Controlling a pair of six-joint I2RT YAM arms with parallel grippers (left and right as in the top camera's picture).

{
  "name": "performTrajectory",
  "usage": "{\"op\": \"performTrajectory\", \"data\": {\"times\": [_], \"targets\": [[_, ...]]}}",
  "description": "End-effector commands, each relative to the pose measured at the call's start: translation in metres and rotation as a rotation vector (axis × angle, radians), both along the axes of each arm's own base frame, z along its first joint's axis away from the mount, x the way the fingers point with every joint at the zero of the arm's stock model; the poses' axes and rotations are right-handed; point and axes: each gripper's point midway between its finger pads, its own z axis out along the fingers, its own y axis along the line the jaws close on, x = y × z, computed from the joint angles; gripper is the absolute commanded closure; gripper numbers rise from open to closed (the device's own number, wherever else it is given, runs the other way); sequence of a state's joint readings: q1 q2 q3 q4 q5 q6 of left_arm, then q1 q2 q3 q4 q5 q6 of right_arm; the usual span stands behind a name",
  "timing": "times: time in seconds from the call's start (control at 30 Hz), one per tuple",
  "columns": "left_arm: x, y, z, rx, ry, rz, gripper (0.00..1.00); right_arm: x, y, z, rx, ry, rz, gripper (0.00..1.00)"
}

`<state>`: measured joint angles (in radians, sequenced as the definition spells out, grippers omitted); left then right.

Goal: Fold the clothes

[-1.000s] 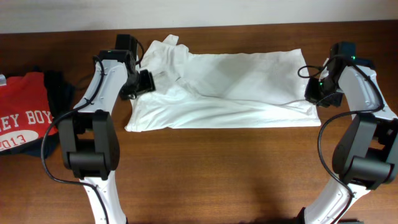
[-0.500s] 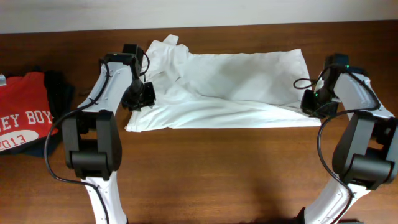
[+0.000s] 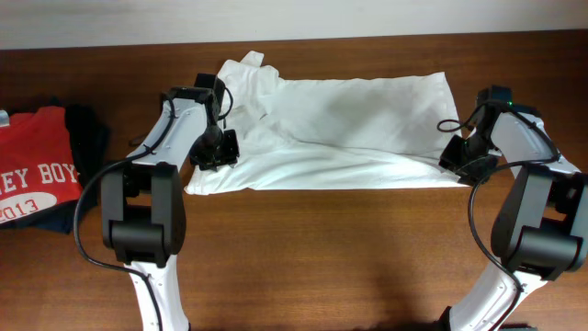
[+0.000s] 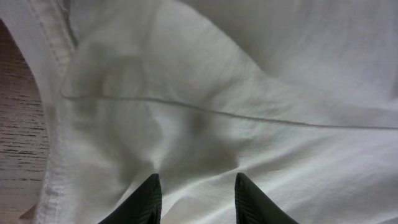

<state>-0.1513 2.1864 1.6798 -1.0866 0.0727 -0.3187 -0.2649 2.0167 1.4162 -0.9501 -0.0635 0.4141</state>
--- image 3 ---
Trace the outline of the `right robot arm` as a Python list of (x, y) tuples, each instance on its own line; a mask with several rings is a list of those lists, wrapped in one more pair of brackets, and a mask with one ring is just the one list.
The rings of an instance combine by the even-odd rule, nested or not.
[[(504, 330), (533, 291), (587, 258), (587, 176), (545, 131), (540, 112), (516, 104), (505, 86), (482, 89), (467, 120), (452, 129), (439, 164), (471, 188), (468, 222), (489, 261), (472, 290), (448, 306), (440, 329)], [(511, 170), (514, 184), (484, 245), (475, 226), (475, 198), (493, 175)]]

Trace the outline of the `white t-shirt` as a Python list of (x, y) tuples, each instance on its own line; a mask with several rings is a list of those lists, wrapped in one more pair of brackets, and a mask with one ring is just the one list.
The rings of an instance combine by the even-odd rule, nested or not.
[(234, 166), (195, 171), (190, 195), (458, 184), (439, 165), (450, 137), (436, 126), (458, 115), (443, 73), (287, 80), (250, 51), (219, 76), (232, 92), (228, 125), (240, 155)]

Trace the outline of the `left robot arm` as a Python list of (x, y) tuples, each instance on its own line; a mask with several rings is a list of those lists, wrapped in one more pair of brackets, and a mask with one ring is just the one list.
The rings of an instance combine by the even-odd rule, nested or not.
[(188, 330), (177, 275), (187, 215), (180, 171), (235, 166), (237, 135), (226, 127), (222, 104), (232, 94), (215, 74), (161, 96), (161, 116), (123, 165), (101, 179), (106, 247), (130, 275), (145, 330)]

